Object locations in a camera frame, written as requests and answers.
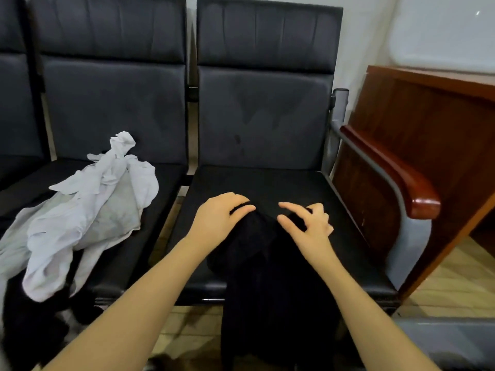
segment wooden cabinet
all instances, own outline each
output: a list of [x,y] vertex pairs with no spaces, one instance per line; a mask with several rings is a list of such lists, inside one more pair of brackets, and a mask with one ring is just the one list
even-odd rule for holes
[[[428,246],[400,290],[407,297],[495,207],[495,77],[370,66],[349,125],[424,174],[441,198]],[[333,183],[384,259],[399,229],[392,189],[345,144]]]

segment wooden armrest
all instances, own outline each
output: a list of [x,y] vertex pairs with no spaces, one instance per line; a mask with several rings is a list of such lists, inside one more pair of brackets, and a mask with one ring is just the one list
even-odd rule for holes
[[349,125],[342,126],[339,131],[397,184],[402,193],[408,217],[426,220],[434,219],[439,215],[440,198],[423,174],[407,165],[362,131],[354,130]]

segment chair seat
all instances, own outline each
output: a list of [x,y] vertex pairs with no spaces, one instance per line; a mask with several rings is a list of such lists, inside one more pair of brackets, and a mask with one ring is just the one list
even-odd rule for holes
[[[397,291],[384,272],[366,253],[366,241],[339,200],[333,187],[320,172],[280,169],[229,168],[202,166],[195,173],[184,199],[167,252],[187,234],[198,207],[208,198],[233,191],[255,202],[258,209],[274,218],[282,211],[280,201],[303,206],[323,203],[335,230],[332,246],[349,273],[387,311],[399,305]],[[203,261],[186,284],[177,304],[221,302],[225,281],[217,278]]]
[[46,161],[36,156],[0,156],[0,190],[40,168]]
[[[0,191],[0,216],[26,204],[48,191],[48,186],[64,180],[90,161],[61,159]],[[94,294],[97,304],[109,304],[120,297],[145,271],[147,259],[168,212],[179,191],[187,167],[177,164],[153,164],[159,190],[151,205],[143,211],[141,229],[127,240],[104,251],[84,289]]]

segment hand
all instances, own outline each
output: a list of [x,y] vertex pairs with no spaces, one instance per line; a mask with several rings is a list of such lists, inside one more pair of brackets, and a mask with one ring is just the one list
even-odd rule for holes
[[329,257],[338,260],[328,239],[334,228],[328,224],[328,214],[323,211],[321,203],[308,206],[313,213],[294,203],[281,202],[279,206],[296,213],[304,220],[306,232],[300,230],[287,216],[277,217],[279,224],[289,233],[301,254],[313,268],[316,269],[319,263],[328,261]]
[[235,207],[248,201],[245,196],[233,192],[208,199],[197,209],[188,237],[209,254],[229,235],[240,219],[256,209],[253,205],[246,205],[230,214]]

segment row of chairs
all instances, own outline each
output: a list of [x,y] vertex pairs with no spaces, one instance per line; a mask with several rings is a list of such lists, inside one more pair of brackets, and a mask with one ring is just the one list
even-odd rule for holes
[[[332,93],[342,8],[197,0],[199,86],[191,88],[185,0],[18,1],[17,12],[15,0],[1,0],[0,8],[0,178],[10,177],[0,191],[0,216],[83,168],[87,153],[108,149],[108,138],[122,130],[136,140],[131,152],[156,167],[160,189],[141,230],[105,251],[84,287],[96,304],[110,304],[145,272],[187,185],[167,252],[186,235],[199,205],[220,193],[243,194],[271,216],[280,212],[279,201],[321,202],[344,266],[384,310],[399,306],[398,288],[426,246],[439,202],[420,174],[342,126],[348,92]],[[51,162],[37,105],[39,73],[57,155]],[[186,173],[188,100],[199,103],[193,177]],[[403,221],[385,265],[368,255],[329,179],[341,139],[397,194]],[[4,170],[4,160],[20,168],[27,156],[36,166]],[[419,183],[426,187],[420,194]],[[431,211],[418,211],[425,206]],[[225,288],[202,263],[177,304],[221,303]]]

